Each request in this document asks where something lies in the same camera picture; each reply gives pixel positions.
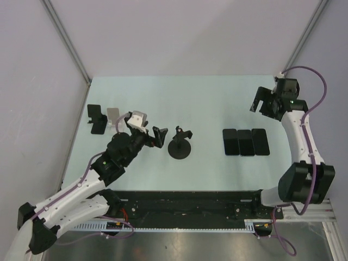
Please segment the black round base phone stand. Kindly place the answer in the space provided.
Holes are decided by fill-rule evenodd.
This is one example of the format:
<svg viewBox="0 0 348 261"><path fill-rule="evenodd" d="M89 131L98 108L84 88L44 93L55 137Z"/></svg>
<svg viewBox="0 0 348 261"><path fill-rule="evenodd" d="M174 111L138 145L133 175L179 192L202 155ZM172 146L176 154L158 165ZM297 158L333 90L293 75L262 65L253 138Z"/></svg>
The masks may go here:
<svg viewBox="0 0 348 261"><path fill-rule="evenodd" d="M184 131L180 126L176 127L176 135L168 145L169 155L177 160L185 159L191 153L191 144L187 139L192 138L192 131Z"/></svg>

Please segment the black phone blue edge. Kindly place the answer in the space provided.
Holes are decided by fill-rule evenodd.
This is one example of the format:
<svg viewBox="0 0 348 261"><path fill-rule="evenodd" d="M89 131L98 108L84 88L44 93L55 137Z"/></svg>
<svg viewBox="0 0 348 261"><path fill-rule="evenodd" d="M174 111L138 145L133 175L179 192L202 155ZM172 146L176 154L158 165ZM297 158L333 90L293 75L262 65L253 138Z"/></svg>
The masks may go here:
<svg viewBox="0 0 348 261"><path fill-rule="evenodd" d="M236 129L223 129L223 143L225 155L238 156L240 154L238 135Z"/></svg>

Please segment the white folding phone stand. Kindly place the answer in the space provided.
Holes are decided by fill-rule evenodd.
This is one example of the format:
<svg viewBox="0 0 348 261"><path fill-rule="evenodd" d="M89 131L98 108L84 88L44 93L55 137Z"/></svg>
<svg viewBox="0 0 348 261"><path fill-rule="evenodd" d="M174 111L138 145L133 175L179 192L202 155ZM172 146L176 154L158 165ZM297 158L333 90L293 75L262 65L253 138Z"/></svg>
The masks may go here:
<svg viewBox="0 0 348 261"><path fill-rule="evenodd" d="M125 131L125 117L120 113L119 108L107 108L107 118L108 127L115 128L117 133Z"/></svg>

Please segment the black folding phone stand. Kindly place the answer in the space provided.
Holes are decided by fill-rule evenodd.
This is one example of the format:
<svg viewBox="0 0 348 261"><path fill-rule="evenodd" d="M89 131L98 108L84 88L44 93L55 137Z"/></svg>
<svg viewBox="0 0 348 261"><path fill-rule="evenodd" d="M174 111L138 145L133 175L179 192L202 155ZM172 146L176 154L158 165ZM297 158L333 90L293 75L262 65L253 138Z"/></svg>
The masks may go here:
<svg viewBox="0 0 348 261"><path fill-rule="evenodd" d="M101 106L99 104L88 104L88 117L90 120L88 124L92 124L91 134L103 135L108 123L106 115L102 114Z"/></svg>

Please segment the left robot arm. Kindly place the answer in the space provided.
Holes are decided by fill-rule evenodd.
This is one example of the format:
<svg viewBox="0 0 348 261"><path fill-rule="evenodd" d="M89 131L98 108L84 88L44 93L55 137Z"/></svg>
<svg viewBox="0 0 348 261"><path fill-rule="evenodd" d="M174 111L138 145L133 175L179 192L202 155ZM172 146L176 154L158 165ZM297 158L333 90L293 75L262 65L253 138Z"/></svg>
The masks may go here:
<svg viewBox="0 0 348 261"><path fill-rule="evenodd" d="M89 160L85 172L65 189L32 205L18 209L17 228L30 225L27 249L32 254L48 250L66 230L81 222L106 215L115 217L121 200L108 185L120 178L126 167L143 147L164 146L166 128L153 127L153 136L146 128L128 126L130 133L116 133L105 151Z"/></svg>

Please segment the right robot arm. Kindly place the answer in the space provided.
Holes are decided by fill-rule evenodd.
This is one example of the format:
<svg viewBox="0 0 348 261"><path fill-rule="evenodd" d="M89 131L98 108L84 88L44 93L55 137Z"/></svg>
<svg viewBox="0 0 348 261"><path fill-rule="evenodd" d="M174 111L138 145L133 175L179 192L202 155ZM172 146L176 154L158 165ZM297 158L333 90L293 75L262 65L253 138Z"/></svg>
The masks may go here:
<svg viewBox="0 0 348 261"><path fill-rule="evenodd" d="M264 218L270 207L294 202L305 208L321 204L335 177L332 165L325 164L309 125L307 102L298 98L300 86L296 79L278 79L274 89L260 86L250 107L251 112L277 120L282 124L291 152L291 166L278 185L260 192L252 202L251 213Z"/></svg>

